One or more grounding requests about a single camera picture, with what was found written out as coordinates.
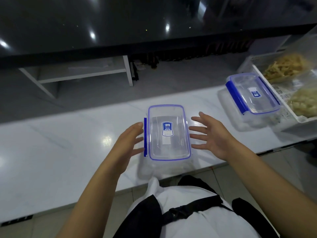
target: shelf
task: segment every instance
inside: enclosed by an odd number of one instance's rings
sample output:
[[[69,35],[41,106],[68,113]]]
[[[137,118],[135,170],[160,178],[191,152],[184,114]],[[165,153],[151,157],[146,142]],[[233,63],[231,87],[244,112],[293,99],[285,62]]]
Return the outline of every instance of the shelf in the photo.
[[[41,66],[37,80],[43,84],[125,71],[123,57],[118,56]]]

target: white shirt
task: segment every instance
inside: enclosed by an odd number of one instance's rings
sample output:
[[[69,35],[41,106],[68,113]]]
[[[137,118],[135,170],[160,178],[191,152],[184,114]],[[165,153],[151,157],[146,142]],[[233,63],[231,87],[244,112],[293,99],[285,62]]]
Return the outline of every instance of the white shirt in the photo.
[[[160,187],[157,178],[151,178],[144,196],[137,199],[130,207],[128,214],[145,198],[154,195],[159,202],[162,214],[170,208],[215,196],[216,194],[195,186]],[[228,202],[224,205],[230,209]],[[177,220],[162,227],[161,238],[185,237],[260,237],[255,229],[236,213],[221,207],[212,207],[205,211],[194,212],[187,219]]]

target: black countertop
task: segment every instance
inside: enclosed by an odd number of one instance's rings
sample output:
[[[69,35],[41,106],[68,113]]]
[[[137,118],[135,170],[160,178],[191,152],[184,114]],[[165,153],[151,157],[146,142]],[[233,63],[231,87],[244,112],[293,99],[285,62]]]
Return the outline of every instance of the black countertop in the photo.
[[[0,67],[304,34],[317,0],[0,0]]]

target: white marble countertop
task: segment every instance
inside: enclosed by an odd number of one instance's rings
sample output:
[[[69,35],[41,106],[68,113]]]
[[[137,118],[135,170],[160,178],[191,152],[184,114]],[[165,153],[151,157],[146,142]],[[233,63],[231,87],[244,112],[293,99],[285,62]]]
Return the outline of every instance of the white marble countertop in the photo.
[[[77,202],[117,137],[129,125],[143,121],[151,105],[183,105],[188,126],[198,125],[190,117],[203,111],[223,122],[256,153],[317,136],[315,124],[293,133],[276,134],[270,127],[236,131],[217,96],[223,88],[217,86],[0,125],[0,222]],[[145,159],[143,155],[131,158],[117,191],[148,182],[152,173],[144,166]],[[221,162],[210,152],[192,150],[192,166],[184,171]],[[178,173],[156,175],[166,178]]]

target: black apron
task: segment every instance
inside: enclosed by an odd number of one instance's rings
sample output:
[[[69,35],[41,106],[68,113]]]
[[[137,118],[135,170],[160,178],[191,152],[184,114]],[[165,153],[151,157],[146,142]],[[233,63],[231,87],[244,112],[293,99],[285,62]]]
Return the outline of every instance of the black apron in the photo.
[[[216,193],[201,179],[192,176],[184,176],[178,185],[197,186]],[[219,195],[195,200],[187,205],[182,205],[177,208],[171,208],[164,214],[162,214],[160,204],[155,196],[151,195],[137,204],[137,206],[129,213],[115,233],[114,238],[159,238],[161,229],[164,225],[176,220],[187,219],[194,212],[208,210],[209,208],[216,206],[235,212],[237,215],[244,218],[262,238],[278,238],[278,235],[266,218],[250,203],[241,198],[235,199],[232,201],[231,210],[223,205],[223,201]]]

